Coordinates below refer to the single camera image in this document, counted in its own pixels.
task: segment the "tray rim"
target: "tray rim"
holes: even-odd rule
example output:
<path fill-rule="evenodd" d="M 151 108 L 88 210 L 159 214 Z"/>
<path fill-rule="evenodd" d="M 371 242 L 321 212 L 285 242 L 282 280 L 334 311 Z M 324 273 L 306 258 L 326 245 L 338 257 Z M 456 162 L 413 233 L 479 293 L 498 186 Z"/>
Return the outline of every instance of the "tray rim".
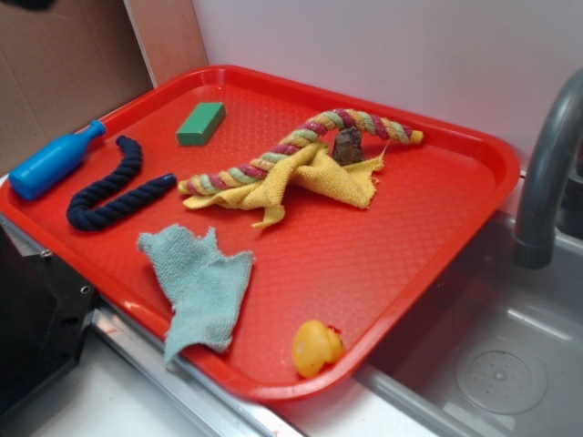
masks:
<path fill-rule="evenodd" d="M 374 347 L 390 331 L 394 324 L 403 317 L 408 308 L 410 308 L 423 295 L 426 287 L 431 284 L 433 279 L 435 279 L 444 268 L 446 268 L 455 255 L 462 250 L 465 244 L 469 242 L 477 231 L 496 212 L 500 204 L 506 199 L 507 195 L 512 192 L 519 179 L 520 164 L 512 147 L 497 137 L 434 118 L 403 111 L 394 107 L 328 91 L 316 86 L 305 85 L 290 79 L 272 76 L 240 66 L 226 65 L 208 66 L 191 70 L 175 77 L 163 86 L 148 91 L 143 96 L 136 98 L 123 107 L 102 117 L 101 121 L 107 126 L 107 134 L 105 135 L 105 138 L 116 135 L 116 133 L 122 130 L 124 126 L 131 124 L 131 121 L 129 121 L 130 119 L 138 120 L 143 116 L 144 111 L 148 114 L 150 111 L 147 111 L 145 105 L 147 103 L 151 105 L 150 100 L 158 99 L 159 101 L 168 103 L 173 98 L 167 100 L 165 97 L 179 97 L 182 94 L 181 89 L 185 82 L 190 83 L 198 81 L 201 86 L 219 84 L 231 84 L 236 86 L 242 85 L 244 81 L 250 79 L 255 82 L 269 82 L 271 86 L 289 88 L 296 91 L 301 90 L 301 93 L 296 93 L 297 96 L 295 98 L 305 99 L 307 96 L 321 97 L 322 101 L 326 102 L 325 106 L 322 107 L 322 110 L 332 109 L 339 105 L 345 107 L 346 102 L 350 102 L 352 107 L 364 108 L 365 110 L 374 113 L 390 114 L 391 118 L 395 121 L 402 122 L 403 120 L 406 124 L 413 124 L 415 128 L 423 131 L 427 131 L 428 128 L 430 130 L 446 130 L 457 135 L 471 137 L 473 140 L 480 140 L 487 144 L 493 155 L 498 158 L 500 163 L 504 164 L 503 169 L 496 169 L 494 175 L 496 186 L 487 198 L 487 201 L 482 202 L 479 205 L 471 218 L 469 218 L 464 226 L 459 228 L 455 233 L 455 238 L 448 240 L 444 246 L 435 253 L 431 262 L 426 265 L 405 288 L 406 290 L 414 290 L 415 288 L 419 290 L 414 294 L 414 298 L 411 299 L 411 292 L 402 292 L 392 303 L 391 307 L 385 309 L 381 316 L 372 322 L 363 336 L 355 342 L 343 358 L 318 376 L 309 380 L 301 380 L 293 384 L 266 384 L 260 381 L 255 381 L 250 376 L 230 366 L 219 355 L 206 348 L 188 348 L 182 352 L 183 356 L 185 356 L 193 365 L 200 367 L 213 380 L 222 384 L 229 391 L 242 397 L 263 402 L 300 399 L 340 383 L 358 368 Z M 33 239 L 37 240 L 44 246 L 51 248 L 61 258 L 67 260 L 67 262 L 69 262 L 74 268 L 83 272 L 84 275 L 87 275 L 85 273 L 87 270 L 93 272 L 93 274 L 89 273 L 91 276 L 98 275 L 98 272 L 94 272 L 94 269 L 91 268 L 90 263 L 79 259 L 77 254 L 64 245 L 63 242 L 60 242 L 56 236 L 45 231 L 40 224 L 35 223 L 26 214 L 16 208 L 15 205 L 11 204 L 9 201 L 9 195 L 7 194 L 10 189 L 9 183 L 5 183 L 0 187 L 0 211 L 2 211 L 9 219 L 13 220 Z M 138 311 L 137 314 L 130 314 L 127 309 L 122 308 L 122 310 L 124 310 L 130 318 L 143 325 L 148 331 L 152 331 L 149 327 L 152 323 L 160 324 L 162 322 L 159 316 L 149 313 L 148 311 L 141 313 Z"/>

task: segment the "dark blue rope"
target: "dark blue rope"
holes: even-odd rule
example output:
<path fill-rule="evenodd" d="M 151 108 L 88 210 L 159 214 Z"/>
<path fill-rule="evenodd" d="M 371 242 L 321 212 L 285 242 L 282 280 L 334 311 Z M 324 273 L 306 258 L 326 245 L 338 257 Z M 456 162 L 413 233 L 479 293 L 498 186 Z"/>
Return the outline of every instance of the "dark blue rope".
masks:
<path fill-rule="evenodd" d="M 176 176 L 170 173 L 140 185 L 103 207 L 91 210 L 99 201 L 119 192 L 142 168 L 142 150 L 135 139 L 120 136 L 116 144 L 124 152 L 118 167 L 105 178 L 76 193 L 71 199 L 66 218 L 75 229 L 104 229 L 161 198 L 176 186 Z"/>

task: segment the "yellow towel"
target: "yellow towel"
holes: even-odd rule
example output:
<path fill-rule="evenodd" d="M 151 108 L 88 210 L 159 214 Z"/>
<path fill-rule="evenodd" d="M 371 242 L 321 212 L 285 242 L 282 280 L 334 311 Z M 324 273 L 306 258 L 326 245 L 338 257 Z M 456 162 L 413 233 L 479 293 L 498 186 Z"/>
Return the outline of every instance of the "yellow towel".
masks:
<path fill-rule="evenodd" d="M 376 192 L 372 174 L 383 168 L 383 154 L 341 167 L 330 157 L 328 148 L 328 144 L 314 141 L 278 162 L 263 180 L 212 196 L 192 196 L 184 205 L 191 209 L 210 205 L 244 210 L 265 208 L 263 221 L 253 225 L 264 229 L 283 219 L 283 194 L 288 183 L 293 183 L 348 205 L 368 208 Z"/>

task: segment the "rubber duck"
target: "rubber duck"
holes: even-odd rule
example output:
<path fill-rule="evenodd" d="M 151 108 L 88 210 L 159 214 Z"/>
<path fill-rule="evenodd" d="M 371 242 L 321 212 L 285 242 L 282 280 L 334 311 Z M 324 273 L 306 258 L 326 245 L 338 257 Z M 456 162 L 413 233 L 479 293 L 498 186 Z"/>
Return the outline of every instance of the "rubber duck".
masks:
<path fill-rule="evenodd" d="M 304 378 L 317 375 L 324 364 L 334 364 L 344 354 L 340 332 L 319 320 L 308 320 L 293 338 L 291 355 L 298 373 Z"/>

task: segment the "sink drain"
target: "sink drain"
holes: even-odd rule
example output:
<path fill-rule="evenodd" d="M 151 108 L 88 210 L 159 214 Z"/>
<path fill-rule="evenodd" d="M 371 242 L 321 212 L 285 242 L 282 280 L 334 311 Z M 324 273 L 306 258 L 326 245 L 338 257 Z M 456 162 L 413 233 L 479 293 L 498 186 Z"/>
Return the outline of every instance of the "sink drain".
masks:
<path fill-rule="evenodd" d="M 501 340 L 484 341 L 467 349 L 457 361 L 455 378 L 469 401 L 500 414 L 530 410 L 547 391 L 541 362 Z"/>

